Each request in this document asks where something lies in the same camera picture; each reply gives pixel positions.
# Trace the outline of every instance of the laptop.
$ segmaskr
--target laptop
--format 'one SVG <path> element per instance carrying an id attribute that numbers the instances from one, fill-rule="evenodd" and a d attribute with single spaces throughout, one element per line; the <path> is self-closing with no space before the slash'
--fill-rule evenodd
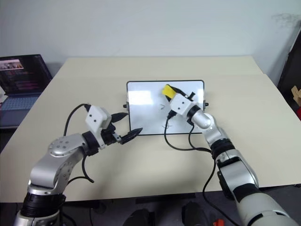
<path id="1" fill-rule="evenodd" d="M 0 129 L 17 128 L 51 79 L 40 54 L 0 57 Z"/>

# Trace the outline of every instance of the black shoe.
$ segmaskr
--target black shoe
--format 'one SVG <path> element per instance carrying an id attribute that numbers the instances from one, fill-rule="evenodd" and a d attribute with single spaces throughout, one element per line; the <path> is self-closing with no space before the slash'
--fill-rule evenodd
<path id="1" fill-rule="evenodd" d="M 208 219 L 200 207 L 195 202 L 189 202 L 182 207 L 182 223 L 185 226 L 208 226 Z"/>
<path id="2" fill-rule="evenodd" d="M 155 213 L 147 209 L 136 210 L 124 222 L 123 226 L 155 226 Z"/>

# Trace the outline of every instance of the laptop screen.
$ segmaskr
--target laptop screen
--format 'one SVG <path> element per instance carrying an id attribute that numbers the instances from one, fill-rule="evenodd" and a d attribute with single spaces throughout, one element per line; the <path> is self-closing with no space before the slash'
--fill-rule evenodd
<path id="1" fill-rule="evenodd" d="M 51 79 L 39 54 L 0 57 L 0 86 L 7 95 L 42 92 Z"/>

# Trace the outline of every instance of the whiteboard frame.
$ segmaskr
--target whiteboard frame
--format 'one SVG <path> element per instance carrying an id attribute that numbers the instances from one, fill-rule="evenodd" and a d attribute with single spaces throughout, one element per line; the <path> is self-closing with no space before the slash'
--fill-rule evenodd
<path id="1" fill-rule="evenodd" d="M 132 130 L 131 129 L 131 114 L 130 114 L 130 106 L 129 106 L 129 98 L 128 98 L 128 84 L 130 82 L 174 82 L 174 81 L 201 81 L 203 82 L 203 105 L 202 105 L 202 108 L 204 110 L 205 108 L 205 83 L 202 79 L 199 79 L 199 80 L 146 80 L 146 81 L 128 81 L 127 82 L 127 111 L 128 111 L 128 121 L 129 121 L 129 128 L 130 128 L 130 131 Z M 202 132 L 192 132 L 192 134 L 201 134 Z M 166 133 L 167 135 L 179 135 L 179 134 L 189 134 L 189 133 Z M 154 135 L 164 135 L 164 133 L 156 133 L 156 134 L 139 134 L 139 136 L 154 136 Z"/>

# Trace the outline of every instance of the black rubber joint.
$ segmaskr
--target black rubber joint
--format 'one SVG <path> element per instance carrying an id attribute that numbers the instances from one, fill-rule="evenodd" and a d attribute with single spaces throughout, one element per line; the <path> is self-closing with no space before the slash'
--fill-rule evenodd
<path id="1" fill-rule="evenodd" d="M 200 110 L 200 107 L 197 106 L 197 105 L 194 105 L 194 106 L 188 111 L 187 117 L 188 117 L 189 119 L 191 119 L 191 118 L 194 116 L 194 114 L 195 114 L 198 110 Z"/>
<path id="2" fill-rule="evenodd" d="M 237 202 L 240 202 L 246 196 L 254 193 L 261 193 L 261 191 L 254 184 L 244 184 L 235 188 L 233 193 Z"/>
<path id="3" fill-rule="evenodd" d="M 66 196 L 63 194 L 55 195 L 36 195 L 27 193 L 21 214 L 29 218 L 42 218 L 55 214 L 65 202 Z"/>
<path id="4" fill-rule="evenodd" d="M 255 221 L 257 221 L 258 219 L 260 219 L 260 218 L 262 218 L 262 217 L 263 217 L 263 214 L 262 214 L 262 213 L 256 215 L 255 217 L 253 217 L 253 218 L 250 220 L 250 222 L 248 223 L 247 226 L 251 226 Z"/>
<path id="5" fill-rule="evenodd" d="M 88 131 L 86 133 L 83 133 L 82 136 L 86 140 L 86 143 L 89 147 L 89 149 L 85 151 L 86 155 L 91 156 L 98 153 L 99 144 L 96 138 L 94 137 L 94 135 L 92 134 L 92 132 Z"/>
<path id="6" fill-rule="evenodd" d="M 215 160 L 217 156 L 221 153 L 226 152 L 227 150 L 235 149 L 234 145 L 229 139 L 220 139 L 215 141 L 211 145 L 211 155 L 212 158 Z"/>

